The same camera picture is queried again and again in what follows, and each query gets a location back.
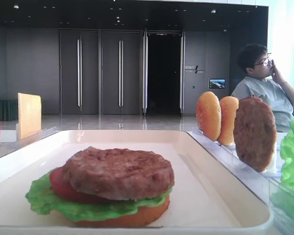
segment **person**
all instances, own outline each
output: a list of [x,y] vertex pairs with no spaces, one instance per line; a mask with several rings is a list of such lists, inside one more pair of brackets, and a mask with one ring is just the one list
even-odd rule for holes
[[289,132],[294,111],[294,88],[282,77],[265,46],[249,44],[237,57],[246,77],[236,86],[232,96],[242,99],[257,96],[272,109],[278,132]]

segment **open doorway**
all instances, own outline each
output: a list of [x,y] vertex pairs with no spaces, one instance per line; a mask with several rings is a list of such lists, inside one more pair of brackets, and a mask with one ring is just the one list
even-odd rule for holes
[[148,35],[147,115],[181,115],[181,35]]

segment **floor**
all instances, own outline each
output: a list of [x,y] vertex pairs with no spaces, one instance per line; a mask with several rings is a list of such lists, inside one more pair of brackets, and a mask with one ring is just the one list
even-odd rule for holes
[[[15,130],[17,121],[1,122],[2,130]],[[197,127],[196,117],[140,115],[43,115],[42,129],[182,130]]]

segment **gray door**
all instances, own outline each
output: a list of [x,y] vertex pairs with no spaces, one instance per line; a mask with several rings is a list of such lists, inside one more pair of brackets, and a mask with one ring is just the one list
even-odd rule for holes
[[139,33],[102,33],[103,114],[139,114],[139,51]]
[[98,33],[61,30],[60,42],[62,113],[98,114]]

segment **gray shirt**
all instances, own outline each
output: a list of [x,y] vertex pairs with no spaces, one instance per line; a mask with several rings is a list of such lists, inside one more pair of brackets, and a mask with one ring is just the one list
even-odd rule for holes
[[279,84],[272,79],[267,82],[245,77],[234,89],[232,96],[242,99],[254,95],[261,98],[272,109],[278,132],[289,132],[293,120],[293,106]]

